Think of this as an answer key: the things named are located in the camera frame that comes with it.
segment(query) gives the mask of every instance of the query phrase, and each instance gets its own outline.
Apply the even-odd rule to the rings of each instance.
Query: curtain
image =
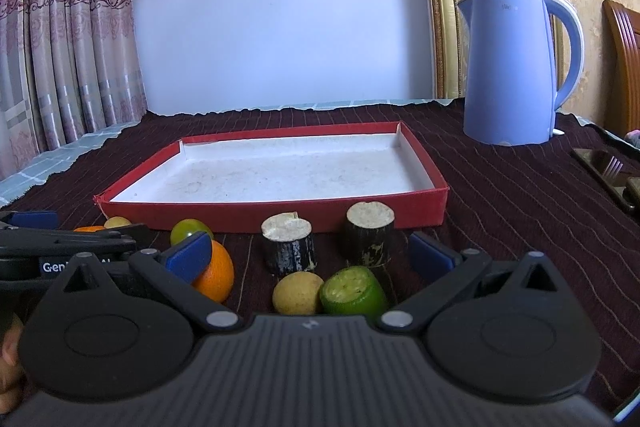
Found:
[[[145,114],[131,3],[0,0],[0,179]]]

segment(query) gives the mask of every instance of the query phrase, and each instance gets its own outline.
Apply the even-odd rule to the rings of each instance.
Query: circular cover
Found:
[[[173,376],[193,346],[188,321],[149,299],[88,291],[59,304],[31,317],[18,349],[36,386],[65,399],[148,391]]]
[[[600,358],[584,314],[554,293],[465,301],[431,323],[426,344],[446,373],[476,393],[517,403],[583,391]]]

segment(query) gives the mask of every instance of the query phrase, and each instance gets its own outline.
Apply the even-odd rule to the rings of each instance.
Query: finger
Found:
[[[0,359],[0,393],[5,393],[11,389],[22,377],[22,366],[9,365]]]
[[[2,359],[8,365],[17,365],[18,363],[18,340],[20,340],[22,327],[22,321],[14,314],[11,327],[4,334],[2,340]]]
[[[22,386],[16,385],[6,393],[0,394],[0,414],[11,412],[20,405],[22,399]]]

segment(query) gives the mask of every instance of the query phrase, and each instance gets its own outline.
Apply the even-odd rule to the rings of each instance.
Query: chair backrest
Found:
[[[605,127],[623,137],[629,131],[640,129],[640,13],[612,0],[605,0],[602,7],[617,55]]]

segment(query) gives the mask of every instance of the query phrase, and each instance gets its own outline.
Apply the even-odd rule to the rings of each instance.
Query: silver screw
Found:
[[[391,310],[380,317],[382,322],[392,328],[405,328],[414,321],[411,314],[401,310]]]
[[[236,324],[238,320],[239,317],[234,312],[219,311],[207,315],[207,322],[217,328],[228,328]]]

